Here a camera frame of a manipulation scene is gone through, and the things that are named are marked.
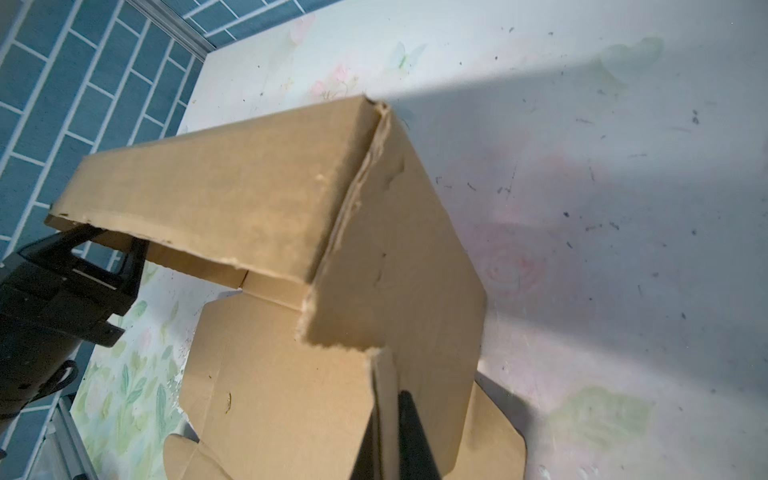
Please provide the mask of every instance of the brown cardboard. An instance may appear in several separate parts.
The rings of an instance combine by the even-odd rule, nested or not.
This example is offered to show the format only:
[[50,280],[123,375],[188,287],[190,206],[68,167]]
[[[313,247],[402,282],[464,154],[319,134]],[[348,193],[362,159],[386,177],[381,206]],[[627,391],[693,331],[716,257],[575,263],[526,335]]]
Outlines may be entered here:
[[512,480],[524,473],[525,441],[475,383],[456,465],[445,480]]
[[96,154],[51,212],[243,287],[200,318],[180,395],[200,444],[169,439],[169,474],[202,478],[189,465],[212,462],[235,479],[345,478],[373,410],[380,474],[396,478],[399,389],[440,472],[453,468],[485,292],[386,105],[346,99]]

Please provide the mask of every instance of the white grout line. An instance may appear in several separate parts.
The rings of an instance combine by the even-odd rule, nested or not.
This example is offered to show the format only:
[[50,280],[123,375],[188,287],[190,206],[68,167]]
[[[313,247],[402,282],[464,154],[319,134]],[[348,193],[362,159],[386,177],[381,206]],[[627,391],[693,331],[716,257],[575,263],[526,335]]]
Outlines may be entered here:
[[198,27],[200,30],[202,30],[202,31],[203,31],[203,33],[205,33],[205,32],[206,32],[206,29],[205,29],[205,28],[203,28],[202,26],[200,26],[200,24],[199,24],[199,23],[197,23],[196,21],[194,21],[194,18],[188,18],[187,20],[189,20],[190,22],[192,22],[192,23],[194,23],[195,25],[197,25],[197,27]]
[[99,92],[100,94],[107,95],[109,98],[114,100],[114,94],[109,93],[108,91],[104,90],[102,87],[99,87],[98,85],[94,85],[91,82],[88,82],[88,87],[91,87],[97,92]]
[[163,122],[161,122],[161,121],[159,121],[159,120],[156,120],[155,118],[153,118],[153,117],[150,117],[150,116],[149,116],[149,115],[147,115],[147,114],[144,114],[143,118],[146,118],[147,120],[149,120],[149,121],[150,121],[150,122],[152,122],[153,124],[156,124],[156,125],[160,125],[161,127],[164,127],[164,126],[165,126],[165,124],[164,124]]
[[88,252],[91,250],[91,245],[93,245],[93,243],[90,240],[85,242],[85,247],[83,247],[80,258],[85,258],[85,256],[88,255]]
[[175,61],[173,58],[171,58],[171,57],[168,57],[168,58],[166,58],[166,60],[167,60],[167,61],[169,61],[170,63],[172,63],[172,64],[176,65],[176,66],[179,68],[179,70],[181,70],[181,71],[187,71],[187,69],[186,69],[186,68],[182,67],[182,66],[179,64],[179,62]]
[[0,101],[0,107],[3,107],[5,110],[10,110],[10,111],[12,111],[15,114],[21,115],[21,114],[24,113],[23,110],[18,109],[16,107],[14,107],[13,105],[9,105],[9,104],[5,103],[4,101]]
[[291,2],[291,0],[278,0],[278,2],[273,2],[273,3],[270,3],[268,5],[264,5],[263,7],[257,8],[256,10],[252,11],[251,13],[248,13],[247,15],[243,15],[240,18],[235,18],[233,21],[231,21],[229,23],[225,23],[224,25],[221,25],[218,28],[214,28],[213,30],[211,30],[208,33],[206,33],[204,35],[204,37],[205,38],[209,38],[209,37],[211,37],[211,36],[221,32],[221,31],[227,30],[229,27],[233,27],[235,25],[243,23],[246,20],[252,19],[256,15],[260,15],[260,14],[262,14],[264,12],[268,12],[269,10],[272,10],[273,8],[279,7],[282,4],[288,3],[288,2]]
[[29,53],[31,55],[34,55],[37,58],[40,58],[42,61],[48,61],[48,57],[46,57],[45,55],[43,55],[39,51],[32,50],[27,45],[24,45],[23,43],[21,43],[18,40],[14,40],[13,41],[13,45],[16,46],[16,47],[19,47],[21,50],[26,51],[27,53]]
[[40,452],[40,445],[42,445],[43,439],[45,438],[45,430],[48,427],[48,423],[51,421],[53,412],[56,410],[56,405],[58,404],[58,399],[60,396],[61,390],[53,394],[53,404],[49,407],[48,414],[45,416],[45,423],[43,423],[43,428],[40,430],[38,440],[35,442],[35,447],[32,449],[32,454],[29,456],[29,460],[27,461],[27,468],[24,469],[22,480],[27,480],[29,478],[32,466],[35,464],[35,460],[38,457],[38,452]]
[[144,80],[144,81],[146,81],[148,84],[152,85],[152,80],[150,80],[150,79],[149,79],[149,78],[147,78],[147,77],[144,77],[142,74],[140,74],[139,72],[135,71],[133,68],[131,69],[131,73],[132,73],[132,74],[134,74],[134,75],[136,75],[137,77],[139,77],[141,80]]
[[235,18],[240,18],[240,16],[237,13],[235,13],[234,10],[232,8],[230,8],[230,6],[227,5],[227,3],[224,0],[221,0],[221,4],[224,5],[224,8],[229,10],[230,13],[235,16]]
[[26,409],[22,410],[22,413],[38,412],[40,410],[47,410],[47,409],[50,409],[50,408],[51,408],[50,405],[40,405],[40,406],[37,406],[37,407],[27,407]]
[[91,145],[91,146],[93,147],[93,144],[94,144],[93,140],[88,140],[86,137],[81,137],[81,136],[80,136],[80,135],[78,135],[78,134],[73,134],[73,133],[72,133],[72,132],[70,132],[69,130],[67,130],[66,132],[64,132],[64,135],[66,135],[66,136],[68,136],[68,137],[72,137],[72,138],[74,138],[75,140],[79,140],[79,141],[83,142],[84,144],[88,144],[88,145]]
[[11,443],[11,437],[13,436],[13,432],[16,430],[17,423],[18,415],[15,419],[13,419],[13,421],[11,421],[11,425],[8,425],[8,428],[5,430],[5,438],[2,440],[2,443],[0,443],[0,450],[8,451],[8,444]]
[[115,92],[114,100],[112,100],[112,103],[109,104],[109,108],[107,109],[107,115],[104,117],[104,120],[101,122],[101,127],[99,128],[98,135],[96,136],[94,146],[91,148],[92,154],[98,151],[99,145],[101,145],[101,140],[104,138],[104,132],[107,130],[107,125],[109,125],[109,122],[112,120],[112,114],[114,113],[114,109],[118,105],[117,99],[120,98],[120,95],[123,93],[123,88],[125,88],[125,82],[128,81],[128,75],[134,69],[134,62],[136,61],[136,57],[139,55],[139,50],[141,50],[141,44],[144,43],[144,39],[147,37],[147,32],[149,31],[149,25],[151,23],[152,22],[150,22],[149,19],[147,19],[147,21],[144,23],[144,28],[141,30],[141,36],[139,37],[139,41],[134,46],[134,52],[131,54],[131,58],[128,60],[128,66],[125,68],[125,72],[123,73],[123,78],[120,79],[120,84],[118,85],[118,91]]
[[[94,69],[96,69],[96,64],[98,63],[99,58],[101,58],[101,53],[104,51],[104,46],[107,44],[107,39],[110,36],[110,33],[112,32],[112,29],[114,27],[114,22],[118,18],[118,11],[120,10],[120,7],[123,5],[124,0],[118,0],[118,5],[115,9],[115,12],[113,12],[112,17],[110,18],[109,24],[107,26],[107,30],[104,32],[104,36],[102,37],[101,41],[99,42],[98,49],[94,53],[94,57],[91,59],[91,64],[88,66],[87,71],[85,72],[84,79],[87,78],[88,80],[91,80],[91,75],[94,72]],[[58,52],[61,50],[61,45],[64,43],[64,39],[67,36],[67,32],[72,26],[72,22],[74,21],[74,17],[80,10],[80,6],[82,5],[83,0],[76,0],[72,10],[70,11],[69,16],[67,17],[67,21],[65,23],[65,26],[61,30],[61,33],[59,34],[59,38],[56,40],[56,45],[53,48],[53,52],[51,53],[51,58],[56,58],[58,55]],[[43,74],[41,77],[45,79],[48,76],[48,73],[50,71],[50,65],[53,65],[53,61],[50,61],[46,64],[43,71]],[[78,89],[77,94],[74,96],[74,100],[72,101],[72,104],[69,106],[69,111],[67,112],[67,116],[64,119],[64,123],[59,129],[58,136],[56,137],[56,142],[54,142],[53,147],[51,148],[51,151],[48,153],[48,158],[45,160],[45,165],[42,168],[42,171],[38,175],[38,181],[35,184],[35,189],[32,191],[32,194],[29,197],[29,200],[27,201],[27,206],[25,207],[24,211],[22,212],[21,218],[19,218],[18,223],[16,224],[16,229],[13,232],[13,236],[11,237],[11,240],[8,242],[8,246],[5,248],[5,254],[3,255],[3,258],[7,257],[11,253],[13,253],[13,250],[16,248],[16,243],[18,242],[18,238],[22,235],[22,230],[24,229],[24,225],[27,223],[27,219],[29,218],[29,214],[32,211],[32,205],[33,203],[38,199],[38,195],[40,194],[40,190],[43,188],[43,183],[45,182],[45,179],[48,177],[48,172],[51,171],[51,166],[53,165],[53,160],[56,157],[56,154],[58,153],[58,149],[61,146],[61,142],[64,140],[64,134],[69,129],[69,124],[72,121],[72,118],[74,117],[75,111],[78,109],[78,106],[80,104],[80,99],[83,97],[83,93],[85,92],[85,88],[87,82],[82,82],[80,84],[80,88]],[[40,95],[40,91],[38,89],[38,86],[35,85],[35,89],[37,90],[36,93],[33,94],[32,97],[30,97],[30,100],[28,101],[29,104],[34,104],[37,100],[37,97]],[[11,141],[8,142],[8,147],[6,148],[6,151],[12,150],[14,145],[16,144],[16,141],[18,140],[18,135],[16,135],[16,131],[14,131],[14,137],[11,139]],[[5,163],[7,163],[7,159],[4,156],[3,157],[3,167],[5,167]]]
[[207,0],[207,2],[203,2],[200,4],[200,6],[197,6],[195,8],[192,8],[190,11],[182,15],[181,17],[186,20],[187,18],[191,17],[192,15],[197,15],[198,13],[202,12],[206,8],[210,7],[214,3],[218,3],[219,0]]
[[157,69],[157,73],[154,74],[154,80],[152,81],[152,86],[149,89],[147,98],[144,100],[144,105],[141,107],[141,114],[139,115],[139,118],[136,120],[136,124],[134,125],[134,131],[133,133],[131,133],[131,138],[128,139],[129,145],[134,144],[134,141],[136,140],[136,134],[139,133],[139,127],[141,126],[141,121],[144,119],[144,117],[152,118],[149,115],[147,115],[147,107],[149,107],[149,102],[152,100],[152,96],[154,95],[154,89],[157,88],[157,83],[160,80],[160,76],[163,74],[163,71],[165,71],[165,66],[168,65],[168,62],[170,61],[170,57],[168,57],[168,55],[170,55],[170,50],[173,47],[174,47],[174,40],[171,39],[168,41],[168,46],[165,48],[163,61],[160,63],[160,67]]
[[118,251],[114,250],[112,254],[109,256],[109,262],[107,263],[107,270],[112,271],[112,267],[114,266],[114,263],[118,260]]
[[190,71],[192,70],[192,65],[194,63],[194,55],[192,55],[192,58],[190,58],[189,64],[187,65],[187,71],[184,72],[184,77],[181,79],[181,85],[179,85],[179,89],[176,91],[176,97],[174,98],[173,108],[168,112],[168,116],[165,118],[165,125],[163,125],[163,131],[160,133],[160,138],[165,137],[165,132],[168,130],[168,124],[170,123],[171,118],[174,116],[174,111],[176,111],[176,103],[179,101],[179,98],[181,98],[181,92],[184,90],[184,86],[187,84],[187,78],[189,77]]
[[76,31],[69,29],[69,33],[73,34],[75,37],[80,38],[82,41],[84,41],[86,44],[90,45],[92,48],[98,48],[98,45],[96,45],[94,42],[88,40],[85,36],[77,33]]
[[39,165],[40,167],[45,166],[45,162],[41,162],[40,160],[35,160],[34,158],[27,157],[26,155],[17,154],[15,152],[11,152],[11,157],[18,158],[19,160],[27,161],[30,164]]
[[5,60],[8,50],[11,49],[11,45],[13,45],[13,41],[16,39],[16,34],[22,27],[24,20],[27,18],[27,13],[31,6],[32,2],[22,2],[22,8],[16,14],[16,18],[13,20],[13,25],[11,25],[5,40],[2,42],[2,46],[0,46],[0,65],[2,65],[2,62]]
[[[53,49],[51,50],[51,58],[56,58],[56,55],[58,55],[59,50],[61,50],[61,46],[64,44],[64,40],[67,38],[67,32],[69,31],[69,28],[72,26],[72,22],[74,22],[74,17],[77,14],[78,10],[80,10],[80,5],[82,5],[83,0],[77,0],[72,7],[72,10],[69,12],[69,16],[65,20],[65,25],[61,29],[61,31],[58,33],[58,37],[56,38],[56,43],[54,43]],[[5,145],[5,150],[3,151],[2,157],[0,157],[0,177],[2,177],[2,172],[5,170],[5,165],[8,164],[8,159],[10,158],[10,153],[13,151],[13,148],[16,146],[16,141],[19,137],[22,135],[22,130],[24,130],[24,126],[27,124],[27,120],[29,120],[29,115],[32,112],[32,107],[35,105],[35,102],[38,100],[38,97],[40,96],[40,92],[43,89],[43,85],[45,84],[45,81],[48,80],[48,74],[51,73],[51,69],[53,68],[53,61],[46,61],[45,66],[43,67],[43,70],[40,72],[40,76],[38,77],[37,83],[35,83],[35,87],[32,89],[32,93],[29,95],[29,99],[27,100],[27,105],[24,109],[24,113],[22,116],[18,119],[18,122],[16,123],[16,128],[13,129],[13,134],[11,134],[11,137],[8,139],[8,143]]]
[[304,11],[304,7],[299,4],[299,0],[293,0],[293,3],[295,3],[296,6],[299,7],[299,10],[301,10],[301,15],[304,15],[306,13]]
[[128,30],[130,33],[132,33],[132,34],[136,35],[137,37],[141,37],[141,34],[140,34],[139,32],[137,32],[137,31],[135,31],[133,28],[129,27],[127,23],[123,22],[123,21],[122,21],[122,20],[120,20],[119,18],[117,19],[117,23],[118,23],[118,25],[120,25],[122,28],[125,28],[126,30]]

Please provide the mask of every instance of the cardboard box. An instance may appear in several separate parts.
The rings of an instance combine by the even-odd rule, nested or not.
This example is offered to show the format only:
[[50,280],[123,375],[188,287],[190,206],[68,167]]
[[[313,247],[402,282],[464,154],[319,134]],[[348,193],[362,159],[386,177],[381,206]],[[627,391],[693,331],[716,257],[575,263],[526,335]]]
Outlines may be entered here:
[[[53,227],[149,239],[149,261],[243,289],[201,314],[180,393],[200,442],[167,440],[169,478],[348,478],[372,411],[377,469],[397,478],[399,390],[440,472],[462,457],[485,291],[386,105],[91,155],[51,212]],[[519,447],[495,411],[506,437],[473,452]]]

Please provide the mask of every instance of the blue tiled wall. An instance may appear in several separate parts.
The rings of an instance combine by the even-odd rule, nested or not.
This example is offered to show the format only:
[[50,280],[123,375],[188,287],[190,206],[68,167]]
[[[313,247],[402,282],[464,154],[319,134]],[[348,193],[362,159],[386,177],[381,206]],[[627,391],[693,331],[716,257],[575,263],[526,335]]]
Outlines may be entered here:
[[[43,220],[83,156],[176,134],[202,64],[124,0],[0,0],[0,37],[5,258],[53,232]],[[119,264],[96,244],[75,252]],[[89,354],[78,354],[83,370]],[[54,399],[29,405],[0,439],[0,480],[25,474]]]
[[338,0],[164,0],[214,47],[249,37]]

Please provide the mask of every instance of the green leaf pattern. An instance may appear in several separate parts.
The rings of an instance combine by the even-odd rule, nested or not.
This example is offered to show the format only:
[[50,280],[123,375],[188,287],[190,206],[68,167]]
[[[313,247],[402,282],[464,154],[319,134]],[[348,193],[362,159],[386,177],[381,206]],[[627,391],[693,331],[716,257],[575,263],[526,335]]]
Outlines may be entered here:
[[194,331],[192,312],[225,290],[164,288],[169,281],[170,270],[146,264],[142,283],[149,289],[141,288],[124,317],[112,318],[125,333],[112,348],[94,349],[72,406],[99,478],[165,479],[163,444],[182,423],[178,379]]

